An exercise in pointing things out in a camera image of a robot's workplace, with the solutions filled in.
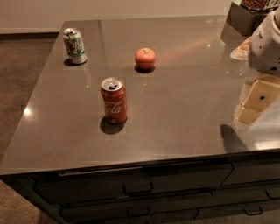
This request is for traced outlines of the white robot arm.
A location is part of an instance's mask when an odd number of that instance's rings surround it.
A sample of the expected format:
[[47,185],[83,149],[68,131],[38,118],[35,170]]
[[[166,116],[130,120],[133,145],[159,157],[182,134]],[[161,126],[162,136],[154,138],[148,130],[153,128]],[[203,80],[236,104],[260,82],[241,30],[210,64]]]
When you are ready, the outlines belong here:
[[252,124],[280,95],[280,8],[270,12],[253,32],[248,64],[260,74],[244,84],[234,118]]

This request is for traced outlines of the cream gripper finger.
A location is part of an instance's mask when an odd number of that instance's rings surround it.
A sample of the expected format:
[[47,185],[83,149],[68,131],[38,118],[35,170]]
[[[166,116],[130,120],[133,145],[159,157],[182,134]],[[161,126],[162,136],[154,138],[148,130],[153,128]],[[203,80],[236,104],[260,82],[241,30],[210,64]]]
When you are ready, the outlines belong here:
[[280,77],[262,74],[254,81],[247,81],[236,106],[236,120],[252,124],[280,95]]

